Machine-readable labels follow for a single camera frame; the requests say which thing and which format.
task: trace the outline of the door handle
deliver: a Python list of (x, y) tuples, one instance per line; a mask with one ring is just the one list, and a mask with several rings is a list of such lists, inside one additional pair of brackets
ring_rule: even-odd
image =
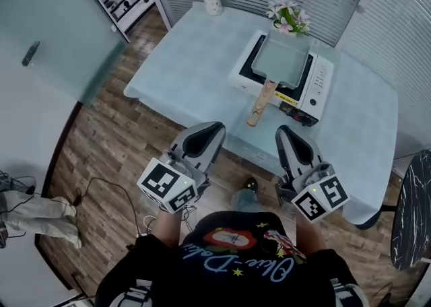
[(35, 41), (35, 42), (33, 42), (33, 45), (30, 46), (30, 48), (27, 50), (27, 53), (21, 62), (23, 67), (26, 67), (30, 64), (30, 62), (32, 61), (32, 58), (33, 58), (34, 54), (36, 53), (39, 45), (40, 45), (40, 41)]

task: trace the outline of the parquet floor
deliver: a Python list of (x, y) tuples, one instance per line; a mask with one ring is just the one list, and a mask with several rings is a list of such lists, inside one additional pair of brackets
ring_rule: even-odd
[[(157, 207), (142, 197), (136, 181), (152, 157), (158, 157), (176, 137), (181, 126), (126, 98), (123, 90), (138, 67), (166, 34), (157, 9), (151, 10), (132, 31), (132, 43), (89, 108), (79, 113), (57, 162), (49, 193), (74, 200), (76, 188), (85, 191), (91, 177), (105, 178), (125, 187), (138, 213), (141, 231), (143, 218), (155, 215)], [(295, 239), (295, 216), (291, 207), (278, 207), (273, 183), (276, 178), (255, 165), (223, 150), (213, 166), (212, 186), (190, 216), (192, 225), (204, 215), (229, 209), (230, 197), (243, 180), (253, 175), (260, 185), (264, 208), (276, 212), (288, 234)], [(391, 177), (386, 201), (396, 204), (399, 181)], [(406, 271), (391, 265), (389, 244), (393, 215), (385, 213), (371, 230), (360, 231), (334, 213), (322, 222), (329, 246), (348, 262), (368, 298), (385, 284), (393, 283), (393, 302), (402, 304), (416, 284), (424, 264)], [(54, 266), (73, 286), (77, 280), (88, 296), (96, 292), (100, 280), (122, 258), (126, 245), (137, 233), (129, 201), (121, 189), (94, 181), (78, 208), (77, 226), (83, 247), (74, 249), (61, 239), (42, 236), (40, 245)], [(183, 225), (183, 236), (187, 228)], [(372, 306), (387, 291), (372, 301)]]

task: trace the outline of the white pants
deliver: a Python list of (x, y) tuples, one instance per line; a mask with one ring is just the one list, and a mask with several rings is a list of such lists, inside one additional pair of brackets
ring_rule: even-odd
[(6, 198), (8, 210), (25, 202), (12, 212), (3, 214), (6, 226), (14, 230), (64, 238), (74, 245), (79, 243), (78, 229), (65, 218), (75, 217), (76, 209), (66, 199), (48, 199), (34, 195), (28, 200), (31, 195), (19, 191), (6, 191), (2, 194)]

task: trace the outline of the black t-shirt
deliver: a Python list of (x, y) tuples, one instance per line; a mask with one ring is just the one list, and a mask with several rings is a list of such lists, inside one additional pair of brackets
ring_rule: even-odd
[(236, 211), (203, 218), (176, 250), (138, 238), (100, 284), (96, 305), (109, 306), (136, 279), (152, 281), (153, 306), (335, 306), (334, 289), (356, 284), (335, 251), (299, 252), (275, 214)]

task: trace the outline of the glass door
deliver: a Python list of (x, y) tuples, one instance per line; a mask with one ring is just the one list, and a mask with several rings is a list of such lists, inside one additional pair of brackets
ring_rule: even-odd
[(127, 44), (95, 0), (0, 0), (0, 8), (0, 47), (84, 103)]

